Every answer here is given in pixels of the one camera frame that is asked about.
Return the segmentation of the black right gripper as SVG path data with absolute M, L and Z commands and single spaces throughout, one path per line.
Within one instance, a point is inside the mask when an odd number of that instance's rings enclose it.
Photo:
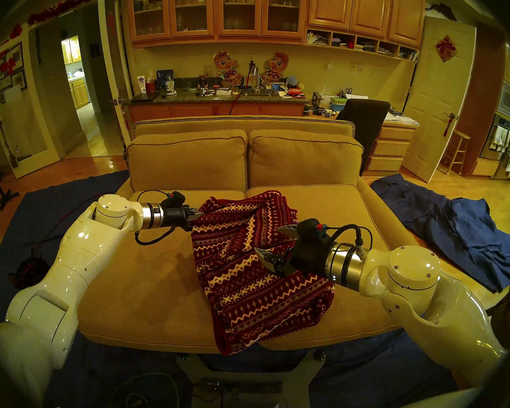
M 297 226 L 297 224 L 283 225 L 276 230 L 289 237 L 300 238 Z M 304 277 L 312 274 L 328 279 L 326 265 L 333 247 L 334 241 L 329 240 L 315 242 L 297 240 L 281 254 L 256 247 L 254 251 L 262 266 L 280 278 L 286 278 L 299 271 Z

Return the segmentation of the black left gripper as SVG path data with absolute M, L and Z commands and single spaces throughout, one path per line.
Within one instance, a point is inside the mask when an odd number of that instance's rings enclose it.
M 169 228 L 181 228 L 190 232 L 197 219 L 204 216 L 197 208 L 181 204 L 175 206 L 161 205 L 161 226 Z

